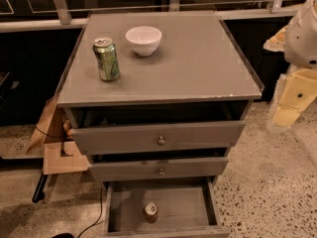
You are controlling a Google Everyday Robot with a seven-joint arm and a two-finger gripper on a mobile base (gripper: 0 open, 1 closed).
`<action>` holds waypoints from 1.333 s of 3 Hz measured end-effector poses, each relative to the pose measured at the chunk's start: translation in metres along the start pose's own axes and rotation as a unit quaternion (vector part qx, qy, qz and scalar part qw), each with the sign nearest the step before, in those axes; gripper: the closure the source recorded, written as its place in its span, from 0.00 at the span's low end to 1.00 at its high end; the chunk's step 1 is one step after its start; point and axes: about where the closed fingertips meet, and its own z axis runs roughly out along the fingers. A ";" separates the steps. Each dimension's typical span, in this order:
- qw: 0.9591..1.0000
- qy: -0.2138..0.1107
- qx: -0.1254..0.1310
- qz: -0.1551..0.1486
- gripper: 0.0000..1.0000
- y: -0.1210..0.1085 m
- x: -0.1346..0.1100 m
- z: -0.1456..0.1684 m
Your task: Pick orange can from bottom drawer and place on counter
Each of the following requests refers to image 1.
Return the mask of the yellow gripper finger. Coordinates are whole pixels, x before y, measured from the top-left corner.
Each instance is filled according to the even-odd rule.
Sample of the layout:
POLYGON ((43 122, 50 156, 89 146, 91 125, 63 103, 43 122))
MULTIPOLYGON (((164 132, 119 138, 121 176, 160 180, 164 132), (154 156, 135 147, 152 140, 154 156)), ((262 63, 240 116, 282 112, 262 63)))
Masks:
POLYGON ((271 122, 279 127, 288 128, 299 118, 300 113, 297 110, 276 107, 272 111, 271 122))
POLYGON ((285 49, 286 28, 281 28, 274 36, 264 43, 264 49, 270 52, 283 52, 285 49))

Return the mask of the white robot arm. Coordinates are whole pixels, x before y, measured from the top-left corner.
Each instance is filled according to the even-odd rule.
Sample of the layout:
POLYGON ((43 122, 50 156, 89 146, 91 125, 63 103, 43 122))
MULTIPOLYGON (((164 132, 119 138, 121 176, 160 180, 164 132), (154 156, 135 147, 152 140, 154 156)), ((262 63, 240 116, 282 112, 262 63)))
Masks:
POLYGON ((267 116, 267 128, 288 130, 300 114, 317 98, 317 0, 306 0, 295 16, 264 49, 283 52, 289 63, 276 83, 267 116))

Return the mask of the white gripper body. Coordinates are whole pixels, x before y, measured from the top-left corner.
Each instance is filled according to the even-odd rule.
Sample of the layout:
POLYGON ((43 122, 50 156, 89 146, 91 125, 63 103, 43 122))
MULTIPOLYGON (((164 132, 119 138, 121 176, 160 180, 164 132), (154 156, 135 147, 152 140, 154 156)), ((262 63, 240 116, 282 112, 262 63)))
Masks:
POLYGON ((286 85, 278 101, 278 108, 301 113, 317 97, 317 71, 302 68, 286 78, 286 85))

